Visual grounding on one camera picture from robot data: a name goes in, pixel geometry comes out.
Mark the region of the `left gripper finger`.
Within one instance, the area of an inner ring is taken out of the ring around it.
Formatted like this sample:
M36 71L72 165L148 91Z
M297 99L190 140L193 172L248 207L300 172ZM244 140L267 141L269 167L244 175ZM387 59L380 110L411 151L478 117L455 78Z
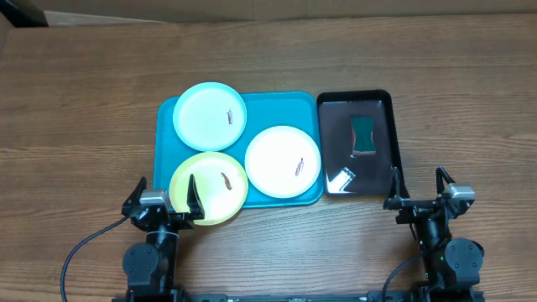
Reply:
M189 178L186 203L190 209L192 220L203 220L205 218L205 209L201 203L201 198L196 188L196 178L193 174Z
M132 209L134 206L139 204L142 193L147 189L147 179L142 176L138 184L136 185L133 192L129 197L123 202L123 209Z

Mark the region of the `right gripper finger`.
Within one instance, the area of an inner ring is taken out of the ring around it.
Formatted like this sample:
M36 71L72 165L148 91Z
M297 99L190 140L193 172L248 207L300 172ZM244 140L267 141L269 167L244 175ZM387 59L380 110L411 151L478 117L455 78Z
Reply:
M441 194L445 190L445 185L449 185L454 183L455 181L452 179L452 177L446 172L446 170L439 166L435 170L435 183L436 183L436 192L438 194Z
M391 168L392 181L390 191L383 203L384 210L400 210L410 203L409 193L404 183L404 177L398 167Z

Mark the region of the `green scrubbing sponge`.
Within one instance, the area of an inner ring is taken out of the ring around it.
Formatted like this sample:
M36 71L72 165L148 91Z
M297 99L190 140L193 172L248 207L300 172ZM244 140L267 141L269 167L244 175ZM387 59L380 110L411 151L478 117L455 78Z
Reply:
M375 154L373 119L367 116L355 116L351 118L350 124L352 130L352 157Z

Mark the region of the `light blue plate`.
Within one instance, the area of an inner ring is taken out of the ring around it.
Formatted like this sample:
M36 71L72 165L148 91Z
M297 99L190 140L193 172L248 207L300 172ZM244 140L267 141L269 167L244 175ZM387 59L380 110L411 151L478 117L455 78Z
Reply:
M219 82L202 82L177 100L172 122L180 140L198 151L220 151L233 145L248 120L241 95Z

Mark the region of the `white plate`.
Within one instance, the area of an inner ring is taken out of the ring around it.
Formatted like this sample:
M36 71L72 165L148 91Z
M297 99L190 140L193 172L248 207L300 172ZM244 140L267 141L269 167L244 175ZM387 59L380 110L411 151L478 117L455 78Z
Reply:
M259 133L245 153L248 179L261 193L287 199L305 193L321 172L321 154L313 138L291 126Z

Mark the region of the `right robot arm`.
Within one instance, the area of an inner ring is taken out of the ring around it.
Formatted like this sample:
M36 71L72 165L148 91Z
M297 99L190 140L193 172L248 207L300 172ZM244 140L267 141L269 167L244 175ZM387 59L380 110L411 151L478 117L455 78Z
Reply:
M435 171L436 198L411 200L399 169L392 168L392 184L383 203L385 210L396 210L398 224L408 225L420 252L401 263L384 282L382 301L483 301L480 283L483 264L482 245L466 238L454 238L449 221L465 214L475 201L469 185L457 184L443 167ZM404 293L388 291L392 279L417 261L425 268L425 280L412 284Z

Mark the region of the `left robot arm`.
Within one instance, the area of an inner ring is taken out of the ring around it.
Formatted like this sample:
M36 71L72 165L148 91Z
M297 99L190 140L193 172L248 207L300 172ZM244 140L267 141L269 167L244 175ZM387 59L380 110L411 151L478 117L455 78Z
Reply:
M175 284L179 231L194 227L205 217L196 189L196 178L188 179L186 212L174 212L166 190L150 190L142 178L123 203L122 214L139 230L145 241L132 245L123 256L128 278L126 301L187 302L192 298Z

